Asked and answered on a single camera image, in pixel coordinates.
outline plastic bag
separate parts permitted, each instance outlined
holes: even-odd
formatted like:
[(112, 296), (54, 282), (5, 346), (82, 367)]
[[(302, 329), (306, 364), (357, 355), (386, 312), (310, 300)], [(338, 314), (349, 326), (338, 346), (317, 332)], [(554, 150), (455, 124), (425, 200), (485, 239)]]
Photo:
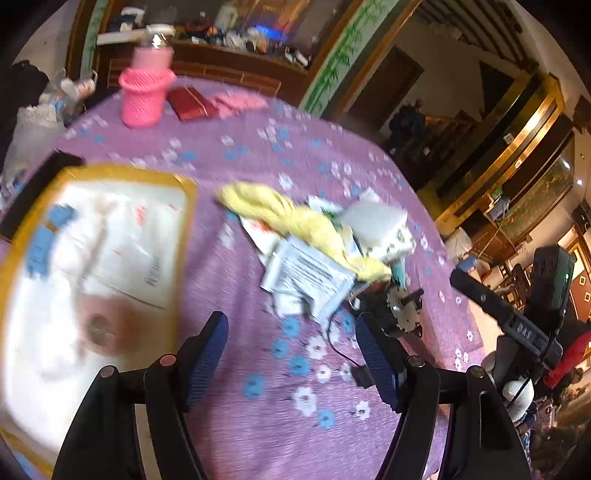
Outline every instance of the plastic bag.
[(0, 211), (11, 196), (20, 190), (24, 173), (45, 160), (52, 143), (64, 131), (64, 124), (57, 121), (53, 105), (18, 109), (17, 126), (8, 147), (0, 180)]

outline white wall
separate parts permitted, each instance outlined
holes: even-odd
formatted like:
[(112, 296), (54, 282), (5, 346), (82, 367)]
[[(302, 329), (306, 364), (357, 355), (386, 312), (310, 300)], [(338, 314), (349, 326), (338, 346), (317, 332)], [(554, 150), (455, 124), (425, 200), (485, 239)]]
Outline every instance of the white wall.
[[(424, 69), (401, 105), (421, 98), (426, 115), (454, 117), (464, 110), (480, 121), (480, 111), (484, 110), (480, 61), (512, 77), (520, 74), (516, 65), (490, 52), (438, 35), (416, 15), (403, 26), (395, 45)], [(386, 136), (389, 120), (381, 129)]]
[[(566, 53), (546, 28), (515, 0), (510, 0), (508, 5), (524, 29), (521, 40), (525, 48), (538, 61), (541, 70), (552, 73), (560, 80), (560, 88), (565, 101), (564, 113), (572, 118), (579, 97), (583, 95), (591, 100), (591, 95)], [(571, 217), (573, 209), (583, 198), (586, 198), (588, 202), (591, 200), (591, 189), (588, 188), (591, 182), (591, 135), (575, 132), (574, 150), (575, 184), (573, 189), (531, 232), (532, 242), (526, 246), (521, 255), (511, 260), (513, 264), (520, 262), (522, 265), (529, 265), (537, 247), (556, 243), (573, 225)], [(581, 186), (576, 183), (579, 179), (583, 182)]]
[(48, 77), (66, 64), (70, 31), (80, 0), (68, 0), (37, 29), (16, 61), (29, 60)]

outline black bag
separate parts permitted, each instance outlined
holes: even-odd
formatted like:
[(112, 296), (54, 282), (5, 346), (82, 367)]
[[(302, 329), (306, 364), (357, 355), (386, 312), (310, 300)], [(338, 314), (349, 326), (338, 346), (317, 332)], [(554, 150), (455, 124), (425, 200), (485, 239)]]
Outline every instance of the black bag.
[(20, 107), (37, 105), (49, 78), (28, 60), (13, 64), (4, 77), (0, 77), (0, 172), (12, 141)]

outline green bamboo wall decoration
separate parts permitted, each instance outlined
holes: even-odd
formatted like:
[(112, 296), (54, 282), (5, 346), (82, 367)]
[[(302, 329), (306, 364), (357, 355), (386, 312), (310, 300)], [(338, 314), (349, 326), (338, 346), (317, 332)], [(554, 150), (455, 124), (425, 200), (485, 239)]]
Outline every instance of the green bamboo wall decoration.
[(365, 0), (353, 17), (316, 77), (301, 105), (320, 116), (351, 65), (398, 0)]

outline purple tablecloth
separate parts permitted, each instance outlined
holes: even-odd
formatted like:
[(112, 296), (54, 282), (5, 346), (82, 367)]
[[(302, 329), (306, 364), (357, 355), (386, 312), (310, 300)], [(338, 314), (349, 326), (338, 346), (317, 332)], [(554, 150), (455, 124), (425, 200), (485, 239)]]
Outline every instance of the purple tablecloth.
[[(236, 90), (204, 80), (204, 95)], [(214, 310), (230, 320), (230, 338), (204, 404), (189, 415), (196, 449), (212, 479), (372, 479), (398, 416), (372, 387), (356, 388), (348, 366), (326, 344), (314, 351), (319, 327), (280, 319), (260, 287), (263, 267), (237, 217), (214, 201), (227, 182), (265, 183), (296, 202), (310, 194), (348, 205), (367, 187), (408, 210), (417, 241), (407, 259), (411, 288), (425, 290), (422, 342), (407, 343), (439, 367), (461, 369), (482, 359), (482, 341), (467, 299), (449, 284), (452, 264), (425, 208), (395, 164), (376, 145), (290, 107), (226, 120), (181, 123), (167, 105), (150, 129), (119, 119), (120, 94), (81, 117), (56, 148), (88, 163), (131, 163), (171, 171), (199, 184), (187, 244), (178, 342), (199, 332)], [(335, 317), (336, 346), (362, 362), (352, 317)], [(439, 469), (446, 417), (436, 427), (426, 475)]]

